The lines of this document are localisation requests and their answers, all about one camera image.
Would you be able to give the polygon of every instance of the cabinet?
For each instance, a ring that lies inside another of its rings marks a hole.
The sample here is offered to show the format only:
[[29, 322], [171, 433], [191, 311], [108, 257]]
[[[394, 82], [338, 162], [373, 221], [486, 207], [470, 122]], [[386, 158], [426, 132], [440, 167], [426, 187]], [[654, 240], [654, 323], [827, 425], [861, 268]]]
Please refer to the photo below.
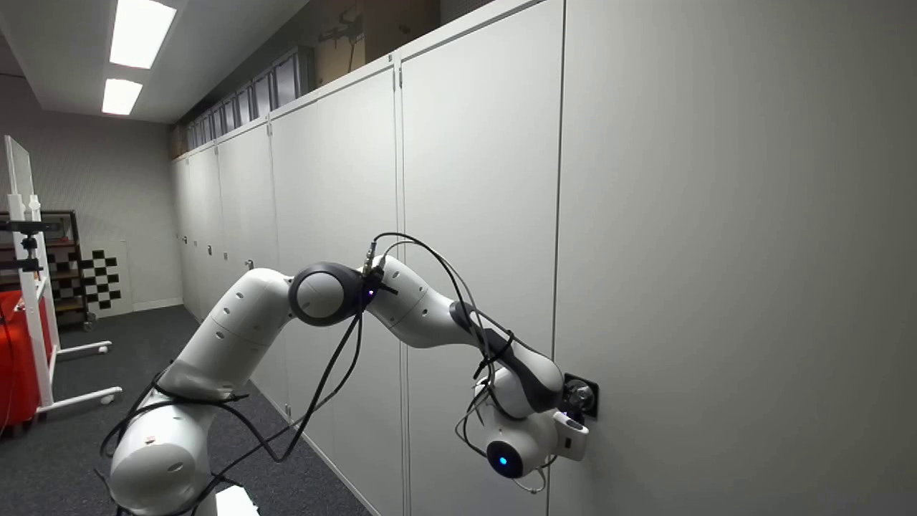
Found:
[[[49, 248], [49, 276], [53, 290], [58, 326], [72, 330], [88, 322], [86, 307], [86, 280], [81, 268], [81, 231], [78, 215], [68, 210], [39, 213], [46, 224], [46, 248]], [[15, 234], [0, 234], [0, 290], [19, 290]]]

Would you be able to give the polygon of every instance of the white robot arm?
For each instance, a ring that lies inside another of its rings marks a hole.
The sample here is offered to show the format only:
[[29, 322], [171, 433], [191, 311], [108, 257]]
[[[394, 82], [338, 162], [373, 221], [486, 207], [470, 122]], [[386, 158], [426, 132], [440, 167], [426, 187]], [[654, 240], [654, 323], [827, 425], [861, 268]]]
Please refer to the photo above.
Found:
[[111, 499], [131, 514], [188, 511], [212, 476], [205, 436], [215, 409], [178, 397], [225, 400], [288, 319], [326, 326], [361, 309], [410, 346], [470, 344], [485, 352], [486, 377], [473, 409], [495, 473], [519, 479], [552, 455], [585, 455], [586, 428], [568, 408], [576, 395], [576, 408], [595, 403], [595, 387], [585, 382], [569, 393], [549, 357], [386, 254], [367, 276], [321, 263], [294, 279], [250, 268], [234, 280], [134, 408], [111, 455]]

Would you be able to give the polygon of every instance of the ceiling light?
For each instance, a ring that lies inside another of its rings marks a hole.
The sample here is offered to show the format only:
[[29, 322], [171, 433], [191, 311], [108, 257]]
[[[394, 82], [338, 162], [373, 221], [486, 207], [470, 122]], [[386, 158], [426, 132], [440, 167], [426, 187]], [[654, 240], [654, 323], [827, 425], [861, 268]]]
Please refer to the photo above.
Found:
[[108, 114], [131, 114], [144, 82], [134, 79], [106, 79], [102, 112]]
[[152, 0], [118, 0], [111, 62], [148, 69], [171, 26], [175, 9]]

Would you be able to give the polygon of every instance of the ceiling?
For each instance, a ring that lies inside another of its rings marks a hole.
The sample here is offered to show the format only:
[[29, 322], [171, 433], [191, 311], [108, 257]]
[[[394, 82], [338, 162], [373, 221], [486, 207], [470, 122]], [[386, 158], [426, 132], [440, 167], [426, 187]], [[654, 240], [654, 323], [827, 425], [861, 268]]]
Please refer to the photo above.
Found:
[[0, 75], [23, 75], [3, 33], [0, 33]]
[[308, 0], [161, 0], [178, 9], [154, 69], [108, 62], [113, 0], [3, 0], [0, 31], [46, 112], [99, 114], [106, 76], [144, 82], [131, 121], [175, 122]]

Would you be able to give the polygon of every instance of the gray floor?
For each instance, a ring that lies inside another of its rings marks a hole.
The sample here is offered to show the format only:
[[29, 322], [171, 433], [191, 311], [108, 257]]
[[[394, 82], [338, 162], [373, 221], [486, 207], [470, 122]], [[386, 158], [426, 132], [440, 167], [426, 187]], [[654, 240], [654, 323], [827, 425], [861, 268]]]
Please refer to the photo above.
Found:
[[[152, 375], [175, 357], [191, 336], [194, 322], [187, 309], [154, 309], [124, 319], [96, 322], [88, 330], [65, 332], [65, 344], [111, 337], [108, 354], [86, 354], [60, 362], [53, 390], [86, 393], [119, 383], [125, 393], [108, 403], [86, 403], [52, 412], [26, 433], [0, 438], [0, 514], [3, 516], [99, 516], [113, 514], [106, 485], [91, 473], [106, 473], [96, 443], [118, 416], [129, 409]], [[281, 416], [250, 383], [242, 409], [264, 433], [281, 428]], [[252, 443], [250, 433], [228, 416], [212, 429], [215, 466]], [[250, 496], [264, 516], [363, 516], [363, 505], [323, 466], [323, 462], [300, 443], [297, 452], [275, 465], [258, 452], [240, 465], [231, 479], [250, 481]]]

